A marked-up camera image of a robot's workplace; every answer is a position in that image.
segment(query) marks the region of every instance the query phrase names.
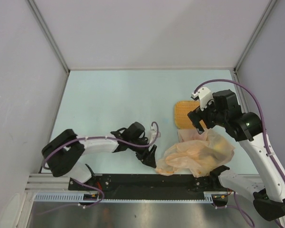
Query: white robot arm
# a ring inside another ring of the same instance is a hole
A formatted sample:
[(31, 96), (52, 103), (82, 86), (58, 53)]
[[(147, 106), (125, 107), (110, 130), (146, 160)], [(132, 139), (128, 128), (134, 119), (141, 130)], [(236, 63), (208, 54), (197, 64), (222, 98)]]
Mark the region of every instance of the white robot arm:
[(67, 176), (81, 183), (86, 183), (93, 178), (93, 171), (79, 161), (82, 155), (108, 152), (115, 153), (131, 149), (136, 153), (142, 164), (156, 168), (154, 145), (160, 137), (158, 125), (155, 130), (151, 127), (150, 143), (145, 137), (145, 128), (139, 122), (131, 124), (128, 128), (112, 131), (107, 136), (80, 137), (72, 129), (66, 129), (42, 149), (44, 157), (43, 168), (50, 169), (54, 177)]
[[(188, 114), (198, 131), (204, 131), (201, 120), (207, 128), (215, 125), (224, 127), (247, 152), (263, 181), (263, 184), (253, 183), (226, 170), (218, 176), (221, 185), (252, 201), (266, 220), (284, 216), (285, 169), (272, 149), (268, 135), (263, 133), (260, 118), (254, 113), (242, 113), (237, 97), (231, 90), (212, 93), (208, 88), (201, 87), (192, 93), (192, 98), (200, 101), (200, 107)], [(269, 152), (264, 135), (267, 137)]]

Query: light blue table surface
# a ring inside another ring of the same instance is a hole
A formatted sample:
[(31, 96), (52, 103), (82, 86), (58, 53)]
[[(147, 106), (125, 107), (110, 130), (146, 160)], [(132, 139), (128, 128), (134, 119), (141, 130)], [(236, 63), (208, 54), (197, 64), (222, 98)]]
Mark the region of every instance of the light blue table surface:
[[(79, 135), (106, 135), (135, 121), (148, 131), (151, 122), (156, 121), (161, 132), (161, 138), (156, 142), (155, 158), (158, 160), (166, 149), (178, 142), (175, 104), (190, 100), (191, 93), (200, 83), (215, 78), (231, 79), (231, 75), (228, 70), (71, 71), (52, 139), (68, 128)], [(213, 92), (235, 91), (229, 83), (211, 83), (207, 87)], [(241, 174), (257, 173), (239, 144), (223, 128), (217, 126), (214, 130), (236, 147), (227, 166)], [(153, 168), (143, 165), (130, 150), (88, 154), (80, 160), (89, 164), (95, 173), (156, 173)]]

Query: yellow sponge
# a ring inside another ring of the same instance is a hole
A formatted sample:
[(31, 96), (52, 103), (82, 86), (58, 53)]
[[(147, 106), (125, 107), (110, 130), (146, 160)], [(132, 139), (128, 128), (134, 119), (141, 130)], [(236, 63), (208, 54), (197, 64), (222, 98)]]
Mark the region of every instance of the yellow sponge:
[(187, 114), (196, 109), (200, 103), (198, 101), (179, 101), (174, 107), (174, 121), (178, 129), (193, 129), (191, 120)]

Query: crumpled plastic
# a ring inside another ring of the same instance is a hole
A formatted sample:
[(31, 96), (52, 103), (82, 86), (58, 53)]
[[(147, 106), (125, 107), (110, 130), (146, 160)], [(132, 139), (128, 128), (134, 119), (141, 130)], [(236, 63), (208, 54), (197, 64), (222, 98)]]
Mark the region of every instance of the crumpled plastic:
[(157, 161), (156, 172), (170, 176), (189, 169), (194, 177), (208, 176), (218, 166), (231, 161), (235, 147), (212, 129), (199, 134), (196, 129), (178, 130), (179, 141)]

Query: white wall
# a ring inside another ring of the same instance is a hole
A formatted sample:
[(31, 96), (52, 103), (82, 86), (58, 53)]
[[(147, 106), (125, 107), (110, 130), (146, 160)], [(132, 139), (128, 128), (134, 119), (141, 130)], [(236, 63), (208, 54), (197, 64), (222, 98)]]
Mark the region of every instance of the white wall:
[(285, 166), (285, 0), (278, 1), (238, 75), (259, 99), (270, 141)]
[(36, 0), (70, 69), (233, 67), (269, 0)]
[(41, 163), (66, 74), (24, 0), (0, 0), (0, 212)]

